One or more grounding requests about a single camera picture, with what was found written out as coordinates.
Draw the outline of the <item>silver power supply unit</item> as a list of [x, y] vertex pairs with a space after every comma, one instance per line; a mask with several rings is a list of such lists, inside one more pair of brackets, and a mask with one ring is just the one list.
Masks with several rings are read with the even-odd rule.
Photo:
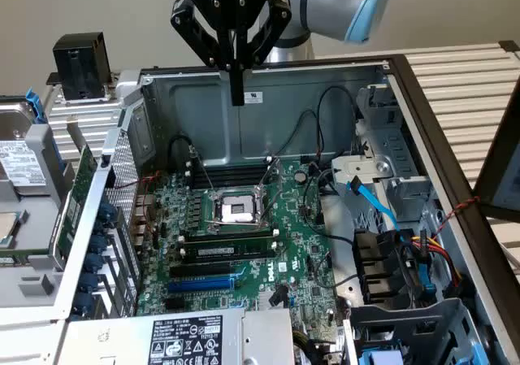
[[58, 365], [294, 365], [285, 309], [243, 308], [68, 325]]

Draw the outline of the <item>open grey PC case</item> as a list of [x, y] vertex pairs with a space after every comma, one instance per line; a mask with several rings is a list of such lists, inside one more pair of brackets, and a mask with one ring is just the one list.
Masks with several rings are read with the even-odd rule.
[[[412, 305], [424, 308], [456, 298], [470, 312], [491, 365], [520, 365], [520, 286], [502, 254], [461, 166], [403, 56], [329, 60], [269, 67], [253, 73], [245, 104], [234, 107], [225, 80], [214, 72], [151, 70], [117, 77], [115, 111], [101, 118], [93, 105], [66, 104], [97, 161], [71, 260], [85, 273], [93, 234], [104, 234], [104, 265], [96, 274], [98, 294], [109, 313], [100, 319], [137, 315], [142, 284], [135, 208], [160, 176], [192, 171], [189, 145], [206, 167], [268, 165], [273, 157], [298, 161], [315, 171], [324, 232], [342, 317], [330, 343], [310, 339], [292, 326], [294, 365], [354, 365], [347, 353], [345, 321], [363, 301], [353, 257], [356, 229], [395, 230], [397, 257]], [[356, 97], [362, 87], [389, 85], [414, 140], [433, 194], [426, 218], [398, 224], [392, 211], [358, 177], [335, 182], [332, 160], [358, 147], [361, 118]], [[101, 202], [117, 219], [97, 218]], [[58, 363], [68, 318], [56, 353]]]

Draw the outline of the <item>black plastic box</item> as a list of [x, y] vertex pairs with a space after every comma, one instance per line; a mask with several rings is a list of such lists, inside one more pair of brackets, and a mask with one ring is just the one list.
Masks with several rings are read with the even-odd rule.
[[55, 43], [53, 54], [66, 100], [106, 96], [111, 68], [103, 32], [65, 34]]

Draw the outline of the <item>loose green RAM stick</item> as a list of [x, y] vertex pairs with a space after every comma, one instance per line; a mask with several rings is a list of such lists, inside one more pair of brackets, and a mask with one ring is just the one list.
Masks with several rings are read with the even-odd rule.
[[0, 267], [18, 267], [29, 265], [31, 256], [46, 256], [49, 254], [47, 249], [34, 250], [0, 250]]

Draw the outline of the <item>empty black RAM slot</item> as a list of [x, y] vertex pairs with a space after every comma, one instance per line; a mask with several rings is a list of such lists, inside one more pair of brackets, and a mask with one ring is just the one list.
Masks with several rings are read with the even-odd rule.
[[194, 241], [227, 241], [227, 240], [240, 240], [240, 239], [254, 239], [254, 238], [271, 238], [275, 237], [273, 230], [267, 228], [234, 228], [228, 229], [221, 228], [219, 231], [213, 232], [187, 232], [181, 231], [177, 236], [179, 241], [194, 242]]

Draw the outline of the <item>blue disk bracket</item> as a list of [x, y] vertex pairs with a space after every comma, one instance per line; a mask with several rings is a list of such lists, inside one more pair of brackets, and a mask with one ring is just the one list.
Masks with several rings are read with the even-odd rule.
[[[35, 123], [48, 125], [49, 121], [46, 117], [44, 107], [41, 104], [41, 99], [40, 99], [39, 95], [33, 91], [33, 88], [28, 89], [27, 93], [25, 94], [25, 99], [35, 114]], [[51, 142], [52, 142], [52, 146], [54, 149], [56, 159], [58, 160], [58, 168], [61, 172], [64, 172], [64, 170], [66, 168], [66, 164], [63, 161], [61, 154], [59, 153], [59, 149], [57, 147], [54, 137], [51, 137]]]

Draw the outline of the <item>thin metal locking lever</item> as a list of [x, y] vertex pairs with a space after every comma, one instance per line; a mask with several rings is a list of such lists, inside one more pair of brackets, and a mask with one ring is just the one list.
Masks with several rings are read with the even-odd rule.
[[220, 195], [217, 192], [217, 190], [215, 189], [213, 182], [211, 181], [211, 179], [209, 177], [206, 167], [202, 161], [202, 157], [200, 156], [200, 154], [198, 153], [198, 151], [194, 145], [189, 145], [188, 149], [189, 149], [189, 153], [190, 153], [190, 158], [193, 162], [192, 163], [192, 180], [190, 181], [190, 186], [193, 187], [195, 185], [195, 175], [198, 170], [201, 170], [204, 177], [206, 178], [206, 181], [208, 182], [208, 184], [210, 186], [210, 189], [207, 190], [208, 197], [212, 202], [216, 202], [219, 199]]

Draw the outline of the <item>green Dell motherboard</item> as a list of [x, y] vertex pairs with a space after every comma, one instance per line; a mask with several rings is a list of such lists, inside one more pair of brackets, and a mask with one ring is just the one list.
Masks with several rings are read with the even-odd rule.
[[[283, 191], [271, 211], [269, 223], [279, 241], [272, 258], [226, 261], [233, 268], [235, 288], [206, 292], [168, 293], [173, 280], [169, 268], [184, 263], [179, 247], [181, 231], [207, 232], [201, 228], [201, 204], [210, 189], [202, 171], [160, 176], [136, 201], [136, 248], [141, 262], [142, 284], [136, 314], [217, 311], [243, 308], [247, 311], [286, 309], [292, 327], [321, 343], [337, 338], [342, 322], [336, 298], [331, 242], [324, 232], [319, 201], [319, 179], [315, 171], [298, 161], [281, 160]], [[215, 189], [257, 185], [267, 165], [235, 166], [208, 170]], [[304, 171], [307, 182], [293, 177]], [[183, 298], [183, 310], [166, 311], [166, 298]]]

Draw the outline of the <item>black table end cap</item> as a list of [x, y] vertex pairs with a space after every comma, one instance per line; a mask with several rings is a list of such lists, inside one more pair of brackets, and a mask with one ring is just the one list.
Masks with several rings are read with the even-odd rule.
[[520, 58], [520, 45], [513, 40], [504, 40], [498, 42], [499, 46], [506, 52], [516, 54]]

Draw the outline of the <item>silver disk bay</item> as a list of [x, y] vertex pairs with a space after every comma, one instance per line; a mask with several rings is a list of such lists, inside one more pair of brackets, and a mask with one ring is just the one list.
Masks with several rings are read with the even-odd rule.
[[361, 118], [356, 123], [357, 149], [332, 160], [335, 182], [347, 184], [354, 177], [388, 207], [398, 224], [426, 218], [433, 194], [400, 104], [389, 85], [368, 85], [357, 92]]

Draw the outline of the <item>open metal socket cover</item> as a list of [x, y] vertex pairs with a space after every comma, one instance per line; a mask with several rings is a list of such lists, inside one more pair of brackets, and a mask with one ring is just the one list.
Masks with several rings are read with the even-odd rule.
[[276, 200], [283, 191], [281, 172], [282, 166], [280, 158], [273, 157], [267, 165], [266, 172], [260, 182], [253, 187], [253, 195], [257, 204], [255, 219], [259, 226], [264, 225], [269, 220]]

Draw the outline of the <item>silver CPU chip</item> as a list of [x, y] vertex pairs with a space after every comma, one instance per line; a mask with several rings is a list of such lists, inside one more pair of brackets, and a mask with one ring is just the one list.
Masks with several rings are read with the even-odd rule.
[[0, 212], [0, 249], [7, 249], [11, 246], [19, 219], [19, 211]]

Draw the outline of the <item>installed black RAM stick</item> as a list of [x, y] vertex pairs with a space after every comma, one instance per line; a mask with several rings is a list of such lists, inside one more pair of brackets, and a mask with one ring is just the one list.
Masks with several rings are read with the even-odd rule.
[[210, 263], [272, 258], [280, 242], [272, 237], [246, 237], [216, 241], [191, 241], [179, 247], [184, 263]]

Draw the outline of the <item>CPU socket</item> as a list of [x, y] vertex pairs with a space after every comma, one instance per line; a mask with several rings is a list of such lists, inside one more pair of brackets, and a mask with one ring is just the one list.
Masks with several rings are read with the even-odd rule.
[[260, 186], [210, 190], [201, 204], [201, 228], [221, 234], [266, 230], [270, 227], [267, 197]]

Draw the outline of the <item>green graphics card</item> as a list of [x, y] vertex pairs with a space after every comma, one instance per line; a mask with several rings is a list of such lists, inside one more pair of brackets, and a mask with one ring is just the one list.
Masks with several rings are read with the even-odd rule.
[[71, 188], [56, 218], [49, 243], [49, 257], [53, 261], [54, 268], [60, 272], [65, 270], [93, 175], [98, 167], [76, 116], [67, 118], [67, 131], [80, 152], [80, 161]]

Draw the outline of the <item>grey metal disk cage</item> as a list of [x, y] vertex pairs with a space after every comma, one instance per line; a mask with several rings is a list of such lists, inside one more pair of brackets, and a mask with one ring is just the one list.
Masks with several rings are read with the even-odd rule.
[[355, 307], [345, 323], [354, 365], [491, 365], [470, 312], [456, 298], [398, 311]]

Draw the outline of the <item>blue expansion slot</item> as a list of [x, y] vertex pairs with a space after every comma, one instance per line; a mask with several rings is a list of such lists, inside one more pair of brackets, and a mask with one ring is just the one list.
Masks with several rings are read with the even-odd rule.
[[168, 293], [206, 292], [234, 289], [236, 278], [228, 276], [198, 277], [193, 280], [173, 280], [167, 285]]

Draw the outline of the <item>black plastic fan shroud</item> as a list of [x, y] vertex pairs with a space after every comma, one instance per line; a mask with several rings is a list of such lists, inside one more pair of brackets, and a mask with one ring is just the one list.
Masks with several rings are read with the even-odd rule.
[[399, 240], [395, 230], [382, 233], [366, 229], [354, 231], [353, 257], [366, 305], [389, 311], [411, 307], [410, 285], [397, 257]]

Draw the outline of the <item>grey parts rack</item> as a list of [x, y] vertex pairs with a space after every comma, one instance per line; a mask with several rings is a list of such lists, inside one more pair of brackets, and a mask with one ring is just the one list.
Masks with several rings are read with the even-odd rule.
[[[51, 142], [54, 137], [50, 124], [34, 124], [25, 137], [27, 146], [34, 151], [45, 177], [45, 188], [36, 193], [20, 193], [9, 180], [0, 179], [0, 212], [20, 212], [19, 223], [8, 250], [47, 249], [56, 218], [67, 193], [72, 187], [77, 165], [66, 164], [59, 170]], [[80, 225], [87, 211], [80, 218]], [[0, 328], [19, 327], [24, 324], [43, 324], [58, 318], [100, 319], [108, 317], [98, 289], [93, 296], [93, 308], [87, 314], [75, 313], [73, 299], [80, 291], [77, 285], [62, 279], [78, 263], [71, 260], [74, 237], [65, 270], [57, 271], [49, 255], [31, 256], [29, 265], [0, 267]]]

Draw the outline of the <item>silver hard disk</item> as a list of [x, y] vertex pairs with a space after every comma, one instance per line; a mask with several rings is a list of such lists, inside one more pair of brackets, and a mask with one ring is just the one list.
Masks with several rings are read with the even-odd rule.
[[20, 193], [46, 187], [37, 156], [25, 142], [36, 123], [37, 113], [26, 98], [0, 95], [0, 179], [9, 180]]

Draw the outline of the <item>black framed panel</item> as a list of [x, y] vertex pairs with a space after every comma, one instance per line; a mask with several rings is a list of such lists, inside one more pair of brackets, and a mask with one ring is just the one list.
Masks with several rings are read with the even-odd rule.
[[520, 223], [520, 77], [509, 98], [474, 194], [487, 217]]

